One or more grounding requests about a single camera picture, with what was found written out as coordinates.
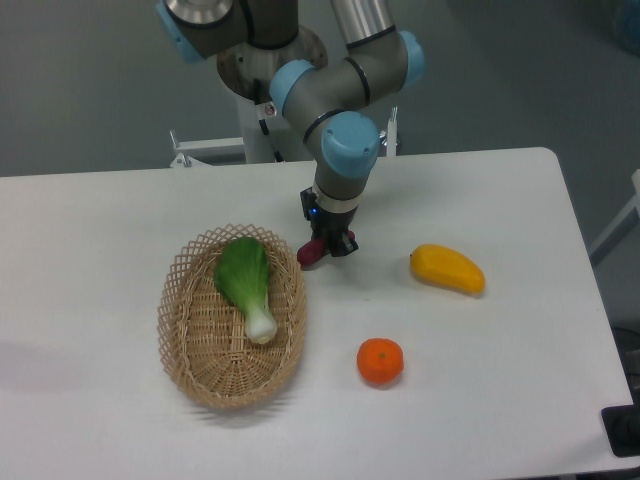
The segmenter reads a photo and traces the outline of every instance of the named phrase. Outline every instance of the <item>green leafy vegetable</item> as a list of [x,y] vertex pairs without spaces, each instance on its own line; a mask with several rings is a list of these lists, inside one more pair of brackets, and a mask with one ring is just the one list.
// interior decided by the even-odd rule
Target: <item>green leafy vegetable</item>
[[213,274],[218,291],[244,314],[245,332],[254,343],[267,343],[278,331],[267,308],[269,261],[262,243],[252,237],[231,241]]

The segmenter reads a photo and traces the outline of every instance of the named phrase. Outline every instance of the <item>gray floor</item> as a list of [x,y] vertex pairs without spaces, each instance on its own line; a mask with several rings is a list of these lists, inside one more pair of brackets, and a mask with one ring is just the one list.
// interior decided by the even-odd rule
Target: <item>gray floor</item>
[[[640,58],[619,49],[601,0],[392,1],[427,78],[400,107],[403,153],[545,146],[560,158],[585,242],[631,198],[640,168]],[[154,2],[3,2],[0,176],[166,167],[181,139],[238,136],[213,62],[184,65]],[[345,54],[329,2],[300,20]],[[640,228],[596,270],[615,324],[640,327]]]

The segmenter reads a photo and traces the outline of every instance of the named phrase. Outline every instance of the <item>yellow mango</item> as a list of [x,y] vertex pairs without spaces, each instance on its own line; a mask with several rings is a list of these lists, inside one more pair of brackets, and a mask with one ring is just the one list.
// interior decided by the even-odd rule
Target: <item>yellow mango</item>
[[411,270],[429,283],[477,294],[484,290],[484,273],[460,252],[442,245],[425,244],[411,254]]

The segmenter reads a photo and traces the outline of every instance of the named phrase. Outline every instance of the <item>woven basket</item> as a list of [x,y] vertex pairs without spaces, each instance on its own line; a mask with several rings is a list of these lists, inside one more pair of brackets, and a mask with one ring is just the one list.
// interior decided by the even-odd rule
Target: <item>woven basket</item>
[[[269,308],[278,333],[265,345],[246,337],[243,315],[213,284],[222,249],[245,236],[262,242],[270,264]],[[178,388],[203,405],[244,407],[274,393],[298,363],[306,326],[302,271],[274,233],[227,225],[200,235],[176,256],[158,315],[162,363]]]

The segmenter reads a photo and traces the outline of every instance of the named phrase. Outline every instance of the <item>orange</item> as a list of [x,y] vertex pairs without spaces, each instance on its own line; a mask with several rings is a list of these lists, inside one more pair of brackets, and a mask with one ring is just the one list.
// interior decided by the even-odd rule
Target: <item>orange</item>
[[387,338],[370,338],[358,350],[358,370],[360,375],[376,385],[382,385],[396,378],[404,369],[402,348]]

